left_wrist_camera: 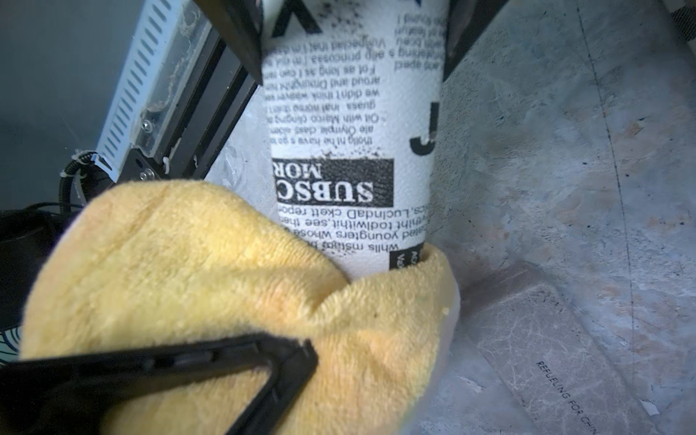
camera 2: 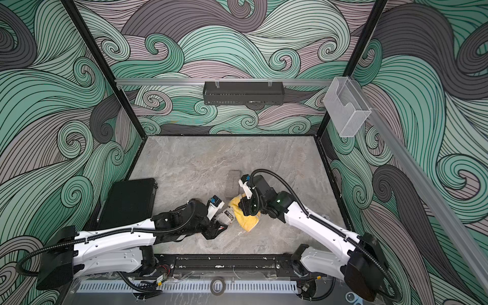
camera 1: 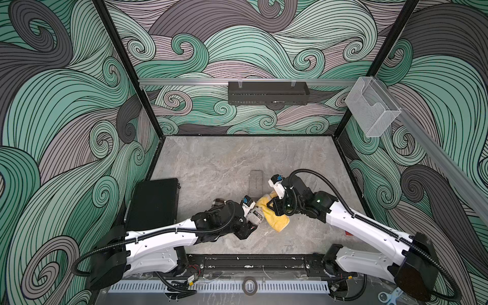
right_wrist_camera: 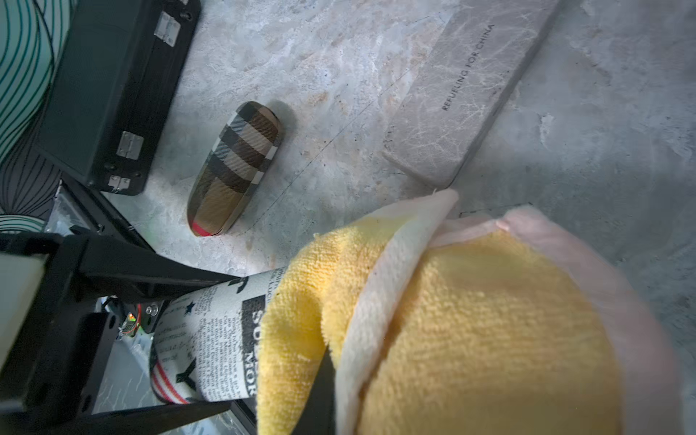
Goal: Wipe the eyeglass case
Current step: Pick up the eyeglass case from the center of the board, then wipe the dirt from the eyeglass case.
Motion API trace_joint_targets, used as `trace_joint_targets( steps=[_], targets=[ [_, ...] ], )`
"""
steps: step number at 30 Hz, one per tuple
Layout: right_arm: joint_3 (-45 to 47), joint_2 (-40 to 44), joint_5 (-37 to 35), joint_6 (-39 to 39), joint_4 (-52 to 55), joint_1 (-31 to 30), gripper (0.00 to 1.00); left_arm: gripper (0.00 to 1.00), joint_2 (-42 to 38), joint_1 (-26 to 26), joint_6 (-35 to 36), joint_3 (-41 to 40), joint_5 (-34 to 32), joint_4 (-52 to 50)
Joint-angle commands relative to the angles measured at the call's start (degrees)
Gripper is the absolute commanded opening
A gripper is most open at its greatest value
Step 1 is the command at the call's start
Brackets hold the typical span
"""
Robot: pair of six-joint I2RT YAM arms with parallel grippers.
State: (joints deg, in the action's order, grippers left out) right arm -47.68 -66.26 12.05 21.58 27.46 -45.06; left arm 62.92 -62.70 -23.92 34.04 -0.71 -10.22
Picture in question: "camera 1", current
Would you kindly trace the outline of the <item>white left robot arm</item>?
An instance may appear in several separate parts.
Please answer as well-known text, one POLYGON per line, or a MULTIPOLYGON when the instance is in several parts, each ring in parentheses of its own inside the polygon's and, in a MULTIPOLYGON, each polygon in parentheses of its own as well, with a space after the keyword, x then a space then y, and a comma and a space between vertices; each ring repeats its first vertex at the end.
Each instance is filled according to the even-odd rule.
POLYGON ((263 220, 262 209, 244 198, 241 203, 218 203, 166 227, 133 231, 114 227, 86 255, 90 261, 86 286, 101 290, 142 273, 179 275, 188 265, 186 246, 215 242, 228 234, 245 240, 263 220))

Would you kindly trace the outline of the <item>yellow pink microfiber cloth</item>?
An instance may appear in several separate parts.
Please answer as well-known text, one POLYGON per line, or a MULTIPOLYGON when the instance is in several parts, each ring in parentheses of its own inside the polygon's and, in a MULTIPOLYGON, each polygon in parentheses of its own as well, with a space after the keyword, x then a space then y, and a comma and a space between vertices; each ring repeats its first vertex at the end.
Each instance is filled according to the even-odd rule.
POLYGON ((283 231, 290 223, 290 219, 286 215, 277 216, 272 209, 268 208, 267 204, 272 201, 272 199, 277 198, 278 195, 275 191, 272 191, 269 194, 262 196, 258 199, 256 206, 259 207, 264 214, 264 218, 268 222, 271 228, 273 228, 276 232, 283 231))

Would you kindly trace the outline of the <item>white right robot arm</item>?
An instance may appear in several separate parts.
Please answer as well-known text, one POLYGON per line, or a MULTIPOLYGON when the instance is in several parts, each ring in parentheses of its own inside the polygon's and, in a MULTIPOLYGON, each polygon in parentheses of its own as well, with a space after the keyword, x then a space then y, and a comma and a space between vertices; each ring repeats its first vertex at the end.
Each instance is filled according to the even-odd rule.
POLYGON ((269 204, 277 215, 304 214, 345 230, 377 250, 355 251, 336 245, 331 259, 341 270, 393 282, 418 301, 428 302, 433 297, 439 271, 429 259, 438 262, 438 257, 427 235, 410 235, 383 226, 353 209, 345 208, 332 194, 312 192, 296 176, 284 178, 277 174, 268 184, 277 194, 269 204))

